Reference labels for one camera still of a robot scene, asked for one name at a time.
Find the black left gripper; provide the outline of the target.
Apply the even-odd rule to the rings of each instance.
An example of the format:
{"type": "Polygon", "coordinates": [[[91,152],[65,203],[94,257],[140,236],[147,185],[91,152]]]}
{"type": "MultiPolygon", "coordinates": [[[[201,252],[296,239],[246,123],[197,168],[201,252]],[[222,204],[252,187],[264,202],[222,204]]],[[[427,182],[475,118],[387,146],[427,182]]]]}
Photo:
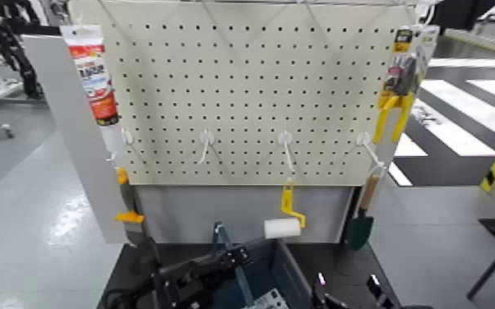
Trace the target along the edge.
{"type": "Polygon", "coordinates": [[[249,250],[236,246],[219,254],[185,261],[160,273],[156,289],[158,308],[210,308],[215,304],[215,293],[227,283],[240,288],[248,286],[243,268],[252,263],[249,250]]]}

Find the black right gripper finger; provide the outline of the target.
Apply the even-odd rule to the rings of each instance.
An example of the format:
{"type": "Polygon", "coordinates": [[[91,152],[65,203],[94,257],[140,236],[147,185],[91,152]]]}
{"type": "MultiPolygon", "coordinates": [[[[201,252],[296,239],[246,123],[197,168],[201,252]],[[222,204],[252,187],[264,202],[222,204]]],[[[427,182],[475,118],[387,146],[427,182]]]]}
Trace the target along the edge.
{"type": "Polygon", "coordinates": [[[316,309],[328,309],[326,280],[323,273],[318,272],[312,284],[312,305],[316,309]]]}
{"type": "Polygon", "coordinates": [[[395,303],[382,289],[382,285],[375,274],[370,274],[366,281],[368,291],[374,296],[377,308],[396,309],[395,303]]]}

